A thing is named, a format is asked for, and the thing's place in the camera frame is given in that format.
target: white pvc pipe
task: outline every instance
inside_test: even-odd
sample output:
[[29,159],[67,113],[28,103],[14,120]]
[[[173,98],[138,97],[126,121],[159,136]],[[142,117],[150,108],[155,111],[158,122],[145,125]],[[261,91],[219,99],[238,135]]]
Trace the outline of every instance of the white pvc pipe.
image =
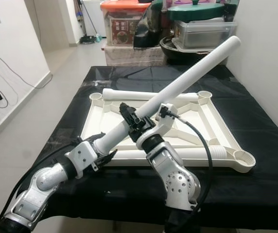
[[[206,57],[193,65],[177,79],[172,81],[167,87],[161,90],[156,96],[147,101],[136,113],[139,117],[151,117],[156,113],[161,103],[168,103],[170,100],[181,94],[197,80],[203,77],[208,71],[226,59],[241,44],[236,36],[231,36]],[[110,150],[120,143],[128,135],[129,127],[122,121],[115,128],[109,131],[102,138],[94,142],[95,149],[102,155],[109,154]]]
[[[207,159],[205,148],[177,148],[174,149],[180,158]],[[213,159],[227,159],[226,149],[223,146],[209,146]],[[146,153],[143,150],[118,150],[115,159],[143,159]]]
[[[158,93],[141,92],[141,91],[117,91],[111,88],[104,88],[102,91],[102,98],[104,100],[149,100]],[[183,101],[198,101],[197,93],[185,93],[178,95],[175,100]]]

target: red lid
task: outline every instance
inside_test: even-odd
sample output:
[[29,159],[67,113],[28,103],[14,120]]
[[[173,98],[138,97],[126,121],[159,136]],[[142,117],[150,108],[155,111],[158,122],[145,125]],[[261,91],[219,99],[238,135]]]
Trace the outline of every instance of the red lid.
[[118,0],[118,1],[105,1],[100,5],[101,9],[108,11],[114,11],[118,9],[138,10],[140,12],[145,11],[151,3],[139,3],[138,0]]

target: black tablecloth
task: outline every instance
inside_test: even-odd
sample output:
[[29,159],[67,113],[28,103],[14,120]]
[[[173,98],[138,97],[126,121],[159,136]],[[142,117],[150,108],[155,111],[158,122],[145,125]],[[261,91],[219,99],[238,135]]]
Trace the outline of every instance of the black tablecloth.
[[[92,67],[38,159],[80,135],[89,95],[105,87],[158,92],[187,67]],[[215,67],[186,92],[207,90],[228,128],[257,161],[248,173],[214,170],[200,213],[207,227],[278,229],[278,127],[225,66]],[[43,166],[54,163],[52,159]],[[207,168],[189,168],[205,188]],[[66,182],[49,200],[44,218],[69,216],[164,223],[161,179],[150,167],[105,167],[91,177]]]

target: storage box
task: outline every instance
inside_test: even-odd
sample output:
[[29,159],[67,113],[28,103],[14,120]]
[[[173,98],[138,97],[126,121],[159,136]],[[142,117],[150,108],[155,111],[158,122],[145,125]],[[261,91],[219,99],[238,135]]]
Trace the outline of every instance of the storage box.
[[133,45],[137,24],[149,5],[150,3],[138,3],[138,0],[109,0],[102,3],[107,44]]
[[234,34],[237,22],[175,22],[173,43],[181,50],[210,51]]

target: tiled floor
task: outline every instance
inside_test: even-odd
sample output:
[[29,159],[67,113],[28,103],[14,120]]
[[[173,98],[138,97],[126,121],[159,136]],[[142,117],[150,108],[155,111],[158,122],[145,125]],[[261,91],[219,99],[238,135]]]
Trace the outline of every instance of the tiled floor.
[[[43,148],[89,68],[106,65],[104,52],[101,51],[103,43],[79,45],[78,48],[62,51],[60,60],[51,62],[54,74],[51,83],[39,90],[0,134],[0,211],[17,180]],[[160,233],[162,230],[159,225],[123,222],[117,223],[117,229],[113,231],[112,221],[56,216],[41,221],[33,232]],[[205,228],[203,232],[231,231]]]

